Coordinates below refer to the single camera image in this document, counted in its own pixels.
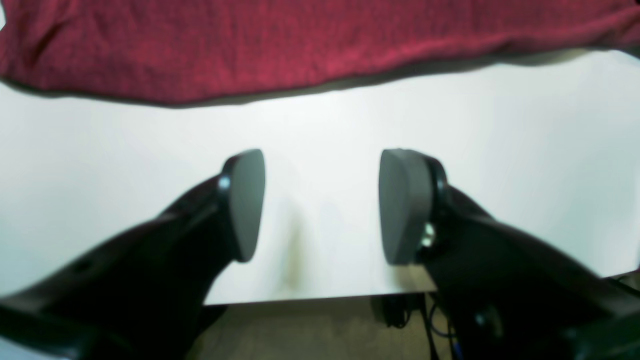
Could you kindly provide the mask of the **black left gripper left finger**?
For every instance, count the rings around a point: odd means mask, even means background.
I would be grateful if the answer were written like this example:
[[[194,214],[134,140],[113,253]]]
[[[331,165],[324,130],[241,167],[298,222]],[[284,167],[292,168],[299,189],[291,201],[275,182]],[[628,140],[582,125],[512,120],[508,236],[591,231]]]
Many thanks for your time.
[[[155,218],[1,298],[3,360],[181,360],[208,292],[256,251],[266,189],[259,149],[226,160]]]

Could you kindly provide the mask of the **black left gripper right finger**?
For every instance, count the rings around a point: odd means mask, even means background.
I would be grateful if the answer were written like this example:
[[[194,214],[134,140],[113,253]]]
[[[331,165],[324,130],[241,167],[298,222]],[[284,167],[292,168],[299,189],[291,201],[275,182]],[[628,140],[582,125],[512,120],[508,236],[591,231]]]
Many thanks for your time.
[[[637,360],[639,292],[495,219],[441,162],[381,153],[379,217],[390,265],[422,265],[464,360]]]

